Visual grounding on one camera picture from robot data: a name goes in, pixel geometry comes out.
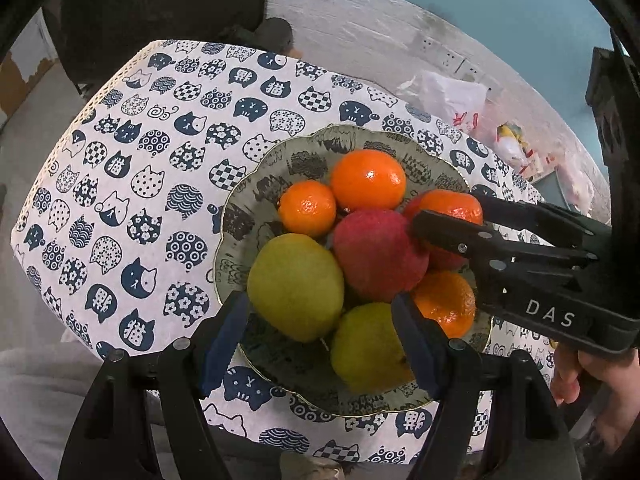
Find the person's right hand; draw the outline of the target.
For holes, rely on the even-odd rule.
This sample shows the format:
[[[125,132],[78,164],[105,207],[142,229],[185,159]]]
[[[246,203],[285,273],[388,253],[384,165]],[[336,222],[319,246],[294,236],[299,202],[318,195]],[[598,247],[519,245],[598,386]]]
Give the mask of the person's right hand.
[[[587,405],[605,453],[613,455],[639,417],[638,350],[605,359],[558,344],[550,390],[558,405]]]

